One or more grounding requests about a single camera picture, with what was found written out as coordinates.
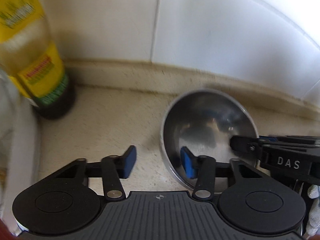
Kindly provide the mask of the white gloved hand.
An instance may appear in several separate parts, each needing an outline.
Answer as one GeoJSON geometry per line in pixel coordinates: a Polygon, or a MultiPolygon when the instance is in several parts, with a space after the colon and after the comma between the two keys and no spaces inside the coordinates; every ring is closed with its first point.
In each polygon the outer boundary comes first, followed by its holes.
{"type": "Polygon", "coordinates": [[[308,189],[308,197],[313,199],[313,204],[309,211],[308,222],[306,224],[305,236],[312,237],[319,230],[320,210],[319,210],[319,186],[312,185],[308,189]]]}

